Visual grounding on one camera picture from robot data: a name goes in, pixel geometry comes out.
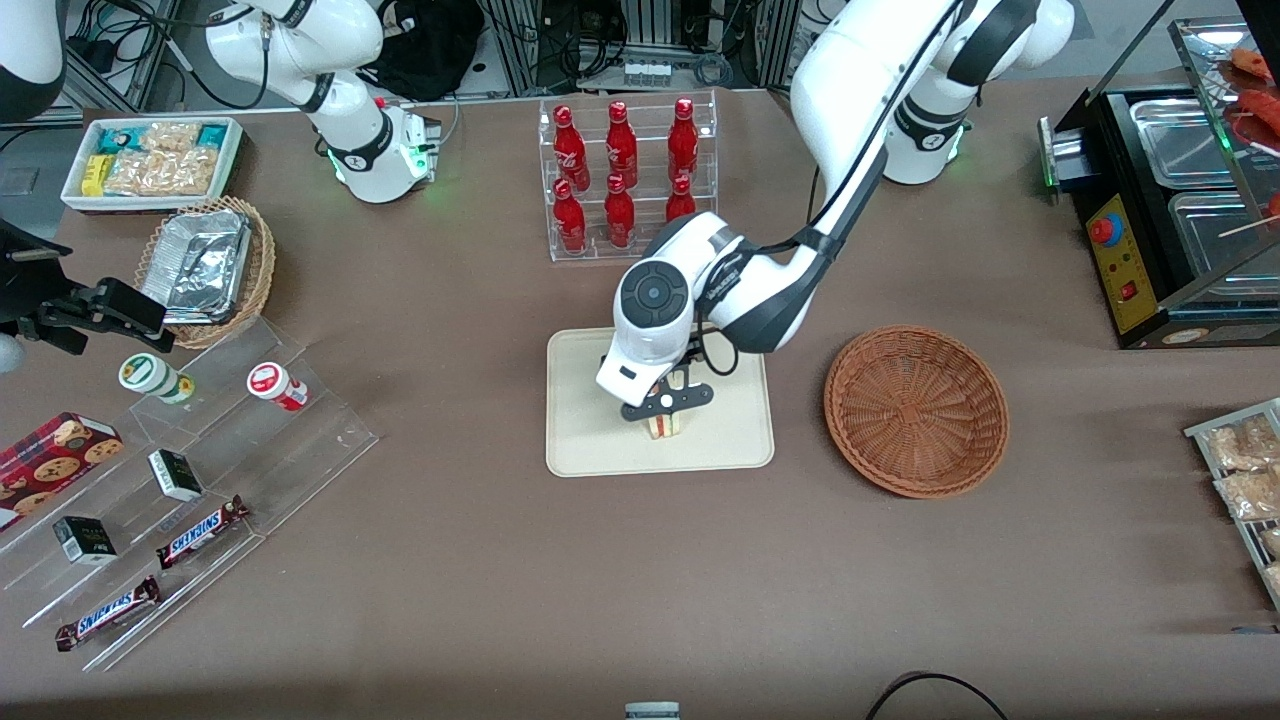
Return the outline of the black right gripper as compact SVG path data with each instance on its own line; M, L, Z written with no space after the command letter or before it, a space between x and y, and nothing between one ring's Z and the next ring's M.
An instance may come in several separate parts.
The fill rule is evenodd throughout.
M18 320L33 315L46 301L69 297L82 284L67 278L61 260L70 247L46 241L1 219L1 332L18 334ZM118 278L102 278L92 288L93 328L131 337L169 354L175 336L165 327L166 309ZM23 324L22 336L79 356L88 337L59 325Z

